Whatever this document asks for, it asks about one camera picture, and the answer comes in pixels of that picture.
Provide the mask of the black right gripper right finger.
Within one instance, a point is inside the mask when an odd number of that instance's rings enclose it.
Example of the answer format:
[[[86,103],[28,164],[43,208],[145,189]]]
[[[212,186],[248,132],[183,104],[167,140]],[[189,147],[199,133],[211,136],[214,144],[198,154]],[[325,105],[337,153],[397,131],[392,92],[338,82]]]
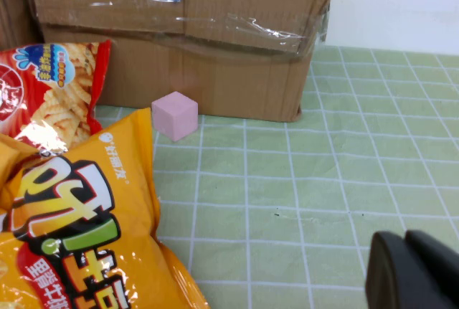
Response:
[[[404,239],[427,268],[440,293],[458,308],[458,253],[420,230],[407,231]]]

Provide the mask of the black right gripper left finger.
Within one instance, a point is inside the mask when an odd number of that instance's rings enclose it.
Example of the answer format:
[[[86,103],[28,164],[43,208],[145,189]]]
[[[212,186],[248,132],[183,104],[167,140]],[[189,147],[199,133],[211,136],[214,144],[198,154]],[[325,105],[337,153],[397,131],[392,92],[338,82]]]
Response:
[[[373,234],[365,283],[368,307],[454,308],[404,238],[388,231]]]

